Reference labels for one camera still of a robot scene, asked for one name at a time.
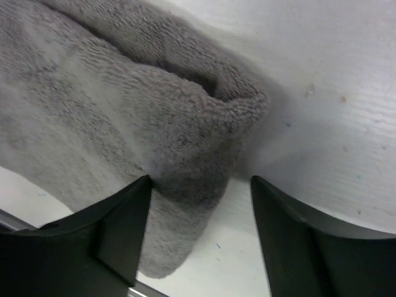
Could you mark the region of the grey towel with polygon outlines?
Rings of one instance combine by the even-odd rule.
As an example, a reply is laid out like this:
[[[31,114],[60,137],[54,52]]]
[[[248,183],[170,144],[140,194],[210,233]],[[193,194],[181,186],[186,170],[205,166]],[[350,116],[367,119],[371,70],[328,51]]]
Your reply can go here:
[[[1,166],[75,212],[149,175],[146,277],[190,255],[269,108],[243,63],[147,1],[1,2]]]

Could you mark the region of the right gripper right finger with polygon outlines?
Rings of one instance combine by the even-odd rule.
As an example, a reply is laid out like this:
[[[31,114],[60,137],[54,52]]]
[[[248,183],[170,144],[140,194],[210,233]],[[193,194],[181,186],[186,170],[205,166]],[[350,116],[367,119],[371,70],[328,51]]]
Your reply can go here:
[[[395,296],[395,235],[332,217],[260,176],[252,206],[272,296]]]

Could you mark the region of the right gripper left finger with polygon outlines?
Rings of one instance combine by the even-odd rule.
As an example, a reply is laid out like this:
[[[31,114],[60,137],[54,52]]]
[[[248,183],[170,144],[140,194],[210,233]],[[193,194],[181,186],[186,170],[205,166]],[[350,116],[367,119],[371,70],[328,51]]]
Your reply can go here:
[[[1,232],[2,296],[127,296],[135,285],[152,193],[143,176],[40,228]]]

